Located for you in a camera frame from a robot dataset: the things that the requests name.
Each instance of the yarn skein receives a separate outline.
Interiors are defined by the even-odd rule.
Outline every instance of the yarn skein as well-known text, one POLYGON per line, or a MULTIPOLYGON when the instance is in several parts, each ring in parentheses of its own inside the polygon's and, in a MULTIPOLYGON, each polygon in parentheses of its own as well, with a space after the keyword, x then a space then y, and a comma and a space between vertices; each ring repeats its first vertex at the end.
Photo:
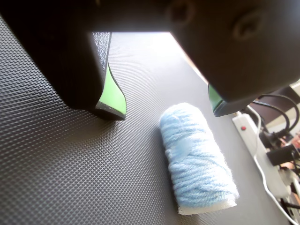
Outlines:
POLYGON ((233 177, 206 119, 187 103, 160 118, 165 154, 180 214, 216 211, 236 205, 233 177))

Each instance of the electrical cord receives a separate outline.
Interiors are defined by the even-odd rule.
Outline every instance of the electrical cord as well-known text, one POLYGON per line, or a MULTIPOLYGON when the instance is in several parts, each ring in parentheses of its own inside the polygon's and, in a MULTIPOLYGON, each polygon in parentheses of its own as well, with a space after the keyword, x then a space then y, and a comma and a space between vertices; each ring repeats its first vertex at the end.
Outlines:
POLYGON ((258 126, 257 126, 257 132, 256 132, 256 153, 253 157, 256 166, 259 170, 259 172, 262 175, 262 183, 264 186, 265 191, 267 192, 267 194, 270 196, 270 198, 274 201, 274 203, 278 206, 279 210, 284 214, 284 216, 293 224, 293 225, 299 225, 297 224, 287 213, 286 211, 282 208, 282 206, 279 204, 279 202, 277 201, 277 199, 275 198, 275 196, 269 191, 268 186, 267 186, 267 181, 266 181, 266 176, 263 173, 263 169, 261 168, 261 166, 259 165, 258 161, 257 161, 257 147, 258 147, 258 140, 259 140, 259 133, 260 133, 260 128, 261 128, 261 123, 262 123, 262 119, 260 117, 260 115, 258 114, 257 111, 255 111, 251 106, 247 106, 248 109, 253 112, 255 114, 255 116, 258 118, 258 126))
POLYGON ((294 109, 295 109, 295 111, 296 111, 296 119, 295 119, 295 122, 294 122, 293 125, 289 128, 289 131, 291 131, 292 129, 295 128, 295 126, 296 126, 297 123, 299 122, 300 112, 299 112, 299 108, 297 107, 297 104, 296 104, 291 98, 289 98, 289 97, 287 97, 287 96, 284 96, 284 95, 278 95, 278 94, 263 94, 263 95, 261 95, 261 96, 273 97, 273 98, 284 98, 284 99, 289 100, 289 101, 292 103, 292 105, 293 105, 293 107, 294 107, 294 109))
POLYGON ((270 105, 268 103, 264 103, 264 102, 259 102, 259 101, 253 101, 254 104, 257 104, 257 105, 262 105, 262 106, 265 106, 265 107, 268 107, 268 108, 271 108, 271 109, 274 109, 276 110, 277 112, 279 112, 281 115, 283 115, 283 117, 285 118, 285 122, 286 122, 286 126, 283 130, 277 132, 276 134, 278 136, 284 136, 286 133, 289 132, 289 128, 290 128, 290 120, 289 118, 287 117, 287 115, 285 114, 285 112, 283 112, 281 109, 279 109, 278 107, 276 106, 273 106, 273 105, 270 105))

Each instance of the power strip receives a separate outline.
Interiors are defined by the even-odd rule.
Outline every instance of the power strip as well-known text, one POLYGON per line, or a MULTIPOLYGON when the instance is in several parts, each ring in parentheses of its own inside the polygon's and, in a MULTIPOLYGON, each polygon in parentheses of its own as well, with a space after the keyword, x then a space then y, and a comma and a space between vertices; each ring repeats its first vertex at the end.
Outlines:
POLYGON ((261 140, 257 140, 257 126, 248 114, 239 114, 232 119, 241 138, 245 142, 252 157, 257 161, 266 176, 267 186, 276 198, 286 198, 291 193, 289 185, 284 184, 277 166, 273 166, 267 157, 267 150, 261 140))

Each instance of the green rubber pad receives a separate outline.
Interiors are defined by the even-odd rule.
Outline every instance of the green rubber pad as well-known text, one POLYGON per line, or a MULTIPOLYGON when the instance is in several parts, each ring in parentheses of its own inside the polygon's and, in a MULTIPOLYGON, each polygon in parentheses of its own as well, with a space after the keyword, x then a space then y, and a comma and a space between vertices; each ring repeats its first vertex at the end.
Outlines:
POLYGON ((107 65, 104 88, 99 102, 126 115, 126 99, 118 85, 115 83, 111 70, 107 65))
POLYGON ((210 84, 208 86, 208 95, 212 111, 214 112, 216 108, 222 103, 223 99, 210 84))

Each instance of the white cable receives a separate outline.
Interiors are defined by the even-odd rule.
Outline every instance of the white cable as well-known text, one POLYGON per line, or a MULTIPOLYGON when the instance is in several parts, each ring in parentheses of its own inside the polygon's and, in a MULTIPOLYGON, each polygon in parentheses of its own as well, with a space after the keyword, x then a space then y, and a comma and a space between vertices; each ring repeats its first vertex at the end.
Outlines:
POLYGON ((269 191, 268 189, 268 186, 267 186, 267 181, 266 181, 266 176, 264 175, 263 173, 263 169, 261 168, 261 166, 258 164, 258 161, 257 161, 257 157, 256 157, 256 154, 257 154, 257 147, 258 147, 258 140, 259 140, 259 133, 260 133, 260 129, 261 129, 261 125, 262 125, 262 118, 261 116, 258 114, 257 111, 255 111, 251 106, 247 106, 249 110, 251 110, 251 112, 253 112, 255 114, 255 116, 257 117, 258 119, 258 126, 257 126, 257 132, 256 132, 256 153, 253 157, 255 163, 256 163, 256 166, 259 170, 259 172, 261 173, 262 175, 262 183, 263 183, 263 186, 264 186, 264 189, 265 191, 267 192, 267 194, 271 197, 271 199, 274 201, 274 203, 278 206, 279 210, 285 215, 285 217, 294 225, 299 225, 297 224, 286 212, 285 210, 281 207, 281 205, 279 204, 279 202, 277 201, 277 199, 275 198, 275 196, 269 191))

